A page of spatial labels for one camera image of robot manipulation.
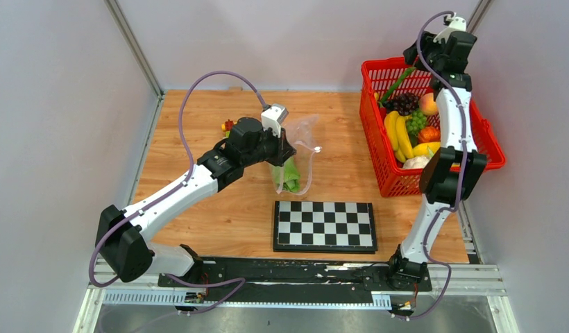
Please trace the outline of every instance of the black and white checkerboard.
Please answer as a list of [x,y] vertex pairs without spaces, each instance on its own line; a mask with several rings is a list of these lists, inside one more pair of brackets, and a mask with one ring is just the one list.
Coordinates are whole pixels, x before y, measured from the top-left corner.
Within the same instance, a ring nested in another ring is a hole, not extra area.
[[276,201],[274,251],[374,253],[372,203]]

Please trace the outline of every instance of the banana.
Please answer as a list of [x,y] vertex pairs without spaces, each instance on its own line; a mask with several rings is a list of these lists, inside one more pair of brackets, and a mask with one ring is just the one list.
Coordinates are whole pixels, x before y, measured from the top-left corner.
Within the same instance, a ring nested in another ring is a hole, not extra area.
[[405,158],[405,155],[403,155],[403,153],[401,152],[400,149],[395,152],[395,157],[401,163],[405,163],[405,161],[407,161],[407,159]]
[[399,117],[399,112],[392,111],[384,118],[384,129],[387,130],[387,137],[391,142],[391,147],[394,151],[399,150],[399,143],[397,142],[397,117]]
[[407,134],[407,127],[405,127],[405,120],[407,118],[403,116],[397,117],[396,131],[397,131],[397,142],[399,143],[399,149],[405,156],[405,158],[413,158],[413,148],[411,147],[411,142],[409,141],[409,135]]
[[428,156],[431,158],[438,151],[438,149],[440,149],[440,145],[440,142],[427,142],[424,144],[418,144],[413,148],[414,156]]

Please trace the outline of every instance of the transparent plastic bag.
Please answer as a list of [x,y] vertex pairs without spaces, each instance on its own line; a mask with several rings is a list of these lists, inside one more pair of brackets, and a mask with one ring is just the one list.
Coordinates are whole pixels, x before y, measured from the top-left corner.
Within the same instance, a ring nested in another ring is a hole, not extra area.
[[276,193],[288,192],[302,196],[309,191],[313,178],[313,158],[321,152],[321,147],[313,138],[313,127],[318,119],[319,116],[313,114],[284,122],[287,140],[297,154],[289,158],[284,166],[270,166]]

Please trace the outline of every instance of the green object in bag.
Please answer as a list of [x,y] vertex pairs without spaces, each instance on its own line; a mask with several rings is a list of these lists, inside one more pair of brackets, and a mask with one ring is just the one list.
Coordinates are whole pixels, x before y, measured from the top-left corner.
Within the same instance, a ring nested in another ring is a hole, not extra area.
[[301,190],[301,174],[295,165],[294,159],[292,157],[289,158],[284,163],[284,166],[271,166],[272,179],[277,187],[280,186],[281,169],[284,169],[282,189],[293,193],[299,192]]

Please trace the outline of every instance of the white wall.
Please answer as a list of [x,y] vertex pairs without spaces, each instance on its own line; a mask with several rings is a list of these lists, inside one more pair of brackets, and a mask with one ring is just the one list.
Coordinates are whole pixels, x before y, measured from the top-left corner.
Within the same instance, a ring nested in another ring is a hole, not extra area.
[[155,98],[103,1],[0,1],[0,332],[70,332]]
[[569,332],[569,0],[494,1],[470,57],[473,95],[508,158],[470,197],[522,332]]
[[[119,0],[165,89],[217,69],[261,89],[359,90],[365,60],[401,56],[427,18],[477,0]],[[201,87],[241,85],[214,77]]]

